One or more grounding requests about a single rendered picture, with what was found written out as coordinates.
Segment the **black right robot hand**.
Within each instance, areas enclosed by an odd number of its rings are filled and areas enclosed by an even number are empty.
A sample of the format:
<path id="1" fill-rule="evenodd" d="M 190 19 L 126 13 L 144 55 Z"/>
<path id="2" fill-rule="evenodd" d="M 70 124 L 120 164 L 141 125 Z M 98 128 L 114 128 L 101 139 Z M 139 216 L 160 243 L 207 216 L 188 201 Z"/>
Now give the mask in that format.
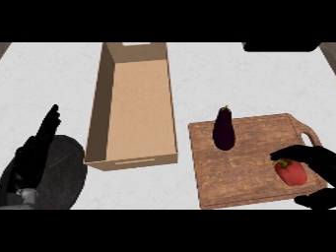
<path id="1" fill-rule="evenodd" d="M 310 169 L 332 185 L 310 195 L 295 197 L 295 202 L 313 210 L 329 210 L 336 207 L 336 154 L 321 146 L 289 146 L 271 153 L 271 160 L 287 158 L 304 162 Z"/>

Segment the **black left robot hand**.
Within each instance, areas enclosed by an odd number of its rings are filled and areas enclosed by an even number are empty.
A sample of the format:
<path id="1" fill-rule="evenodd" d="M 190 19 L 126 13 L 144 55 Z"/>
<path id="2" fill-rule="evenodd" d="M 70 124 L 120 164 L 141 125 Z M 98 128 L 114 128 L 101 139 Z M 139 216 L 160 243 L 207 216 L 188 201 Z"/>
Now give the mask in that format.
<path id="1" fill-rule="evenodd" d="M 6 189 L 9 193 L 39 187 L 48 150 L 59 123 L 58 105 L 55 104 L 42 120 L 36 135 L 28 138 L 25 144 L 16 149 Z"/>

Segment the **red bell pepper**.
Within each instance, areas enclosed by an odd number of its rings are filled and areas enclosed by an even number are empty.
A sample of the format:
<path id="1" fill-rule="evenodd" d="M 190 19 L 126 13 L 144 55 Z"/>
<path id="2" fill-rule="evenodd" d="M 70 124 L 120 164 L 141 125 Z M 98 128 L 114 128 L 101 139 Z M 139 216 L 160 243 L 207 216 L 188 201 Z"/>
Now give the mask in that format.
<path id="1" fill-rule="evenodd" d="M 277 175 L 289 186 L 302 185 L 307 182 L 307 174 L 298 161 L 280 158 L 273 162 L 273 166 Z"/>

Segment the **wooden cutting board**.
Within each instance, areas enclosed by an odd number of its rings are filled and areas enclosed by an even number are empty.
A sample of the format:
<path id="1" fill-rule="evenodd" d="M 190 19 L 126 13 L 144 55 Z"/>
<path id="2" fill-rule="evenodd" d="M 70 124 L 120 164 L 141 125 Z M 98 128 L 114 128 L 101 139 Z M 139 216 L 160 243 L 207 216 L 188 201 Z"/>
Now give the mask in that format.
<path id="1" fill-rule="evenodd" d="M 227 208 L 286 200 L 327 187 L 327 182 L 308 170 L 307 182 L 284 183 L 276 173 L 270 153 L 302 143 L 320 141 L 311 128 L 290 114 L 236 118 L 236 144 L 222 151 L 212 141 L 210 121 L 188 125 L 200 207 Z"/>

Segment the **cardboard box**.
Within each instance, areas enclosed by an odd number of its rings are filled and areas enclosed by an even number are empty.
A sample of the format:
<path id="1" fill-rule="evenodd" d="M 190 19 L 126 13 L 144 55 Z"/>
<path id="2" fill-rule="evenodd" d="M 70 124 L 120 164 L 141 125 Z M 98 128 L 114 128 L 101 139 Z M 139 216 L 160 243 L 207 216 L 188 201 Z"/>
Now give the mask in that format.
<path id="1" fill-rule="evenodd" d="M 178 161 L 168 46 L 102 44 L 85 164 L 104 170 Z"/>

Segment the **dark purple eggplant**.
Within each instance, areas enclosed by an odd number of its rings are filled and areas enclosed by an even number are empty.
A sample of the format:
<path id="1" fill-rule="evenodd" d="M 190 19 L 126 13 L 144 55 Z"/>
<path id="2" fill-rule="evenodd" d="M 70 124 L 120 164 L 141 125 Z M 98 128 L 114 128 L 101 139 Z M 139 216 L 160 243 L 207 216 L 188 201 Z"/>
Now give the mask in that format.
<path id="1" fill-rule="evenodd" d="M 222 151 L 228 151 L 234 147 L 236 137 L 228 106 L 222 107 L 218 111 L 212 128 L 212 140 L 215 146 Z"/>

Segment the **black appliance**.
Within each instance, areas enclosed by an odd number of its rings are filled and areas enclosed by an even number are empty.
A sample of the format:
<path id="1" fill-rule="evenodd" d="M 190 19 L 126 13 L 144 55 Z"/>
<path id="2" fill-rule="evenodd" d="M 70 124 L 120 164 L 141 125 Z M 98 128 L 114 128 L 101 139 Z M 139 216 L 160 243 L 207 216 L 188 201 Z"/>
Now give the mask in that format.
<path id="1" fill-rule="evenodd" d="M 319 42 L 244 42 L 246 52 L 310 52 L 319 47 Z"/>

